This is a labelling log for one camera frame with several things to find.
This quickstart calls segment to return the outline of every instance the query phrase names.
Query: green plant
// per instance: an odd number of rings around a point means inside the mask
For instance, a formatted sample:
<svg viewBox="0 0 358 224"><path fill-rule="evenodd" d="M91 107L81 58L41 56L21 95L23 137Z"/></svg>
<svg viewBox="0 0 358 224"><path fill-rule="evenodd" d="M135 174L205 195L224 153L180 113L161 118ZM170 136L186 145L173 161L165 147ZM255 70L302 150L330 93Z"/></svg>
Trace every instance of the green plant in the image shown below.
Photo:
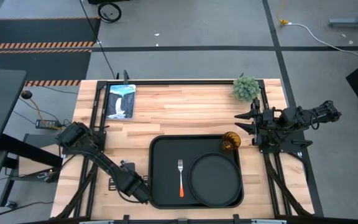
<svg viewBox="0 0 358 224"><path fill-rule="evenodd" d="M234 80L233 95L237 100L244 100L246 102L252 102L253 99L259 95L259 84L252 77L241 76Z"/></svg>

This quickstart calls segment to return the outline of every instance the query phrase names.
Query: black floor mat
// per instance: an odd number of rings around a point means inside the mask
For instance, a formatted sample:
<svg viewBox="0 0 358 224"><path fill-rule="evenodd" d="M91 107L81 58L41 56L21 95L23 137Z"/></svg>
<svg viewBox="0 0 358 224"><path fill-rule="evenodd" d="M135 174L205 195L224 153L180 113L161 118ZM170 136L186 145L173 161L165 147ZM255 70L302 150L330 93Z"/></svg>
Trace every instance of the black floor mat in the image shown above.
<svg viewBox="0 0 358 224"><path fill-rule="evenodd" d="M100 19L90 21L98 33ZM84 18L0 19L0 49L91 47L95 41Z"/></svg>
<svg viewBox="0 0 358 224"><path fill-rule="evenodd" d="M0 69L25 70L27 80L38 85L78 85L86 78L90 57L86 49L2 50Z"/></svg>

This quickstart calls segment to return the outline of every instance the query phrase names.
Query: fork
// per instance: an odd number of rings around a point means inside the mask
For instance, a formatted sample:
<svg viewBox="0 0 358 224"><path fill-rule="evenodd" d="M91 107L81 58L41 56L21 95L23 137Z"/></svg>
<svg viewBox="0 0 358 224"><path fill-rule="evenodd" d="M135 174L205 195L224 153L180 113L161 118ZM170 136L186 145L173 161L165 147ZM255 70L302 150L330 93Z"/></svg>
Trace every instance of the fork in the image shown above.
<svg viewBox="0 0 358 224"><path fill-rule="evenodd" d="M184 197L185 193L183 192L183 184L181 182L181 172L183 170L183 160L181 160L181 159L178 160L178 169L180 172L180 197Z"/></svg>

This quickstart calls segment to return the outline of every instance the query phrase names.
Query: wooden tabletop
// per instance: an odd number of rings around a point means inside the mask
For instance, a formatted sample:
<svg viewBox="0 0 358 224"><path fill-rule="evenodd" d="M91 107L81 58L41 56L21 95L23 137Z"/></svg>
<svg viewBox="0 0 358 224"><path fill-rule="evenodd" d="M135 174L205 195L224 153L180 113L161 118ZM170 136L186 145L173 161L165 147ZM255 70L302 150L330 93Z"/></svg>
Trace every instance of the wooden tabletop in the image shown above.
<svg viewBox="0 0 358 224"><path fill-rule="evenodd" d="M277 109L287 107L279 79L265 79L268 103ZM89 125L97 80L81 82L73 121ZM139 175L148 175L151 140L163 134L222 134L235 131L240 135L239 149L244 200L236 208L160 210L150 204L125 202L116 191L108 190L109 176L99 169L93 203L93 220L156 219L223 219L239 214L240 218L273 218L269 186L262 154L251 145L252 136L234 125L244 122L234 115L246 113L249 103L232 97L232 85L137 85L134 119L106 120L109 125L105 154L114 162L135 162ZM302 163L281 154L287 187L304 209L313 213ZM78 188L83 157L76 156L62 170L58 181L51 217L58 215ZM281 193L276 186L280 211L284 214ZM88 192L83 197L81 215L85 214Z"/></svg>

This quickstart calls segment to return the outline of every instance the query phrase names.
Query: concrete floor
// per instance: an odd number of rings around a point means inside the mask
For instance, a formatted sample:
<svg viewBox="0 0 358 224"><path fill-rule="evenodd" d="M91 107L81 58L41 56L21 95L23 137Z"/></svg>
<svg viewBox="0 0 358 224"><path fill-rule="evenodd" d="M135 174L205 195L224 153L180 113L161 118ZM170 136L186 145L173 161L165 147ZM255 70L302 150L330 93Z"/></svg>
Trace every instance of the concrete floor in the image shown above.
<svg viewBox="0 0 358 224"><path fill-rule="evenodd" d="M272 16L279 0L268 0ZM262 1L259 0L131 0L119 2L122 19L101 24L99 38L104 47L250 45L273 46ZM85 3L89 16L96 6ZM358 29L332 29L330 17L355 17L358 0L288 0L282 17L308 26L322 40L338 46L358 46ZM0 17L78 17L83 12L77 0L5 0ZM320 46L300 27L279 27L281 46ZM114 71L126 69L135 78L236 78L242 72L256 78L281 78L275 52L271 51L175 51L109 52ZM358 58L341 52L284 52L296 103L312 108L333 100L343 113L339 122L308 130L305 137L326 217L358 218L358 99L345 77L358 67ZM92 53L87 79L111 78L103 55ZM56 87L77 91L78 87ZM75 95L44 88L30 88L42 110L61 121L71 119ZM18 102L15 110L32 121L34 110ZM39 131L13 114L5 133L22 139ZM21 205L52 201L56 184L15 184L10 200ZM0 223L46 220L51 205L36 205L0 217Z"/></svg>

